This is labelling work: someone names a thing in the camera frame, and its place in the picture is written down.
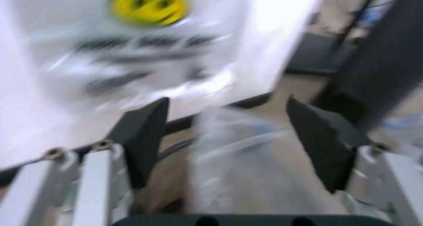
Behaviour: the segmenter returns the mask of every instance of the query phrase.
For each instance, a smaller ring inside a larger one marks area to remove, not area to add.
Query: white plastic bag
[[[293,175],[290,164],[275,157],[274,147],[283,149],[280,139],[290,131],[224,108],[199,114],[196,130],[199,138],[189,155],[189,213],[327,212],[326,202],[299,181],[302,172]]]
[[[130,20],[139,7],[115,11],[116,0],[10,0],[37,70],[60,103],[125,110],[157,96],[208,95],[203,85],[218,92],[234,81],[244,0],[123,1],[151,8],[147,18],[140,15],[147,21]]]

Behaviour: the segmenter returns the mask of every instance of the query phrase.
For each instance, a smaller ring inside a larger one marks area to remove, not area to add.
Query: black cable
[[[388,4],[394,3],[394,2],[396,2],[396,1],[397,1],[397,0],[391,0],[391,1],[388,1],[388,2],[385,2],[385,3],[382,3],[382,4],[370,5],[370,6],[367,6],[367,9],[368,9],[368,8],[375,8],[375,7],[379,7],[379,6],[388,5]]]
[[[158,154],[156,163],[158,163],[161,160],[167,158],[171,154],[190,146],[193,143],[193,141],[194,141],[193,139],[188,139],[188,140],[185,140],[185,141],[182,141],[182,142],[179,142],[175,145],[170,146],[168,149],[166,149],[163,152]]]

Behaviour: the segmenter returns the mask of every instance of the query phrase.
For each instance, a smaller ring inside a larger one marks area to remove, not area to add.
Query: silver metal frame
[[[70,182],[77,177],[78,159],[73,152],[61,154],[48,155],[20,170],[0,206],[0,225],[40,225],[50,205],[63,203]]]
[[[423,170],[412,158],[359,148],[341,202],[350,214],[423,226]]]

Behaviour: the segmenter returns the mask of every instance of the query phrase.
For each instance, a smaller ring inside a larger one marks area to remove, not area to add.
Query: screw hole
[[[219,222],[213,217],[201,217],[195,223],[195,226],[219,226]]]
[[[316,224],[309,218],[298,217],[292,221],[291,226],[316,226]]]

